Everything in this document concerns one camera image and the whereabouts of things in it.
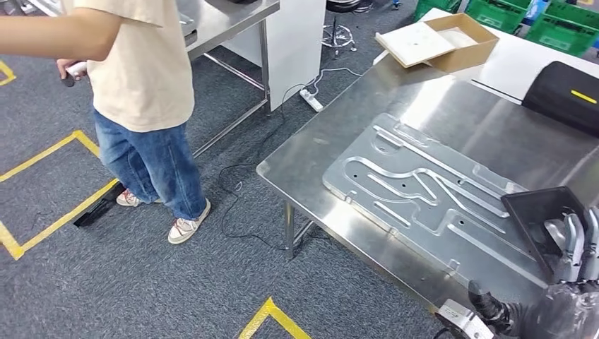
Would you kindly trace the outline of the person's hand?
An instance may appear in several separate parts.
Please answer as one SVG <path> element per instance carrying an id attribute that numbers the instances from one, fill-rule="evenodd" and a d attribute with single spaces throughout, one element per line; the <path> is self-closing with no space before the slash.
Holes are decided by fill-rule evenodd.
<path id="1" fill-rule="evenodd" d="M 79 60 L 76 59 L 57 59 L 56 65 L 59 71 L 60 79 L 65 79 L 67 77 L 67 68 L 73 66 L 74 64 L 80 63 Z M 82 77 L 87 76 L 87 69 L 82 70 L 81 72 L 76 73 L 74 76 L 76 81 L 79 81 Z"/>

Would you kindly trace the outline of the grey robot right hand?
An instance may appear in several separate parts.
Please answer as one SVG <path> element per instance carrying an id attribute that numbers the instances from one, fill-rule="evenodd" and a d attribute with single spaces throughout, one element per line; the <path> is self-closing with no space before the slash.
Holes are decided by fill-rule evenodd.
<path id="1" fill-rule="evenodd" d="M 598 208 L 585 212 L 588 230 L 582 268 L 574 282 L 549 286 L 535 304 L 501 302 L 472 280 L 468 298 L 494 337 L 598 337 Z"/>

